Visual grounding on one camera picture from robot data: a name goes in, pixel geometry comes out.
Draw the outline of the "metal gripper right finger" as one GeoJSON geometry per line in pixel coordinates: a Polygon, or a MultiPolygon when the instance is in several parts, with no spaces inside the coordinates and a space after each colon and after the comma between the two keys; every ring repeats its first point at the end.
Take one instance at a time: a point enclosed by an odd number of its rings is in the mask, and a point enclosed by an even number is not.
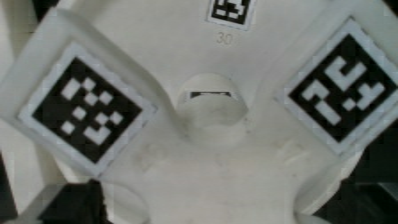
{"type": "Polygon", "coordinates": [[[398,181],[347,179],[315,216],[331,224],[398,224],[398,181]]]}

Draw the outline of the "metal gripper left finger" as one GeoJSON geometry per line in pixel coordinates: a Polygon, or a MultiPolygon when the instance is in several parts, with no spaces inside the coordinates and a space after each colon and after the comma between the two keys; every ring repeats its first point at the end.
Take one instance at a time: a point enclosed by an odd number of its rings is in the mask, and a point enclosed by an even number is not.
{"type": "Polygon", "coordinates": [[[11,224],[114,224],[100,182],[50,185],[11,224]]]}

